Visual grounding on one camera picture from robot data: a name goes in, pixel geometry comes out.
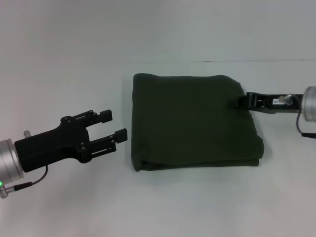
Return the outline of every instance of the white wall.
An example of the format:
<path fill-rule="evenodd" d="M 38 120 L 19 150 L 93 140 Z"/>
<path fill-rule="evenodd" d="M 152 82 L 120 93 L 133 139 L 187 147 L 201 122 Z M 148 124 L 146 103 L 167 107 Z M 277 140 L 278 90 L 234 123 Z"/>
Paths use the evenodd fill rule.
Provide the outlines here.
<path fill-rule="evenodd" d="M 224 74 L 246 91 L 316 85 L 312 0 L 2 0 L 0 139 L 111 109 L 99 138 L 131 132 L 132 77 Z M 136 173 L 130 139 L 88 164 L 49 166 L 38 185 L 0 200 L 0 236 L 313 236 L 316 148 L 295 115 L 254 113 L 259 167 Z M 302 122 L 302 129 L 316 130 Z M 38 179 L 44 170 L 25 175 Z"/>

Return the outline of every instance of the folded cloth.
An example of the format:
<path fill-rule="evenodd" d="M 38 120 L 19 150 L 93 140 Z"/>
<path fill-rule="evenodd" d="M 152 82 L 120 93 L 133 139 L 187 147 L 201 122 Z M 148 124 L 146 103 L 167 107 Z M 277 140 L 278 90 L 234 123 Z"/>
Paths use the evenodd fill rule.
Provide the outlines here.
<path fill-rule="evenodd" d="M 227 76 L 158 77 L 133 82 L 132 161 L 136 171 L 258 166 L 264 152 L 252 116 L 228 109 L 244 96 Z"/>

